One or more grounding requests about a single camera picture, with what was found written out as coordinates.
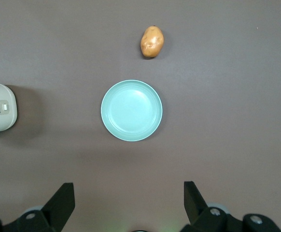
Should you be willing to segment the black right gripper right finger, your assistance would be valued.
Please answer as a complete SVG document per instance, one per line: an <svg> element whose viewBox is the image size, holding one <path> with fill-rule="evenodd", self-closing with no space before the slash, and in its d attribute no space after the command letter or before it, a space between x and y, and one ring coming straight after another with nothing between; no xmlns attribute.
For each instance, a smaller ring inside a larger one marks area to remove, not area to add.
<svg viewBox="0 0 281 232"><path fill-rule="evenodd" d="M208 206L193 181L184 182L184 208L189 224L183 232L280 232L270 218L260 214L246 214L236 219L221 207Z"/></svg>

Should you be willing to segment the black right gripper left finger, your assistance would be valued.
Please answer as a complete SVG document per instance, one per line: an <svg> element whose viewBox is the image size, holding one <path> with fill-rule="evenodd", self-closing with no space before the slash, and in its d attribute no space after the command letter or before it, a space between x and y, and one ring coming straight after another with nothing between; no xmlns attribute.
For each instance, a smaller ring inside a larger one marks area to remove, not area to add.
<svg viewBox="0 0 281 232"><path fill-rule="evenodd" d="M64 183L42 208L26 211L17 219L17 231L60 232L74 209L74 185Z"/></svg>

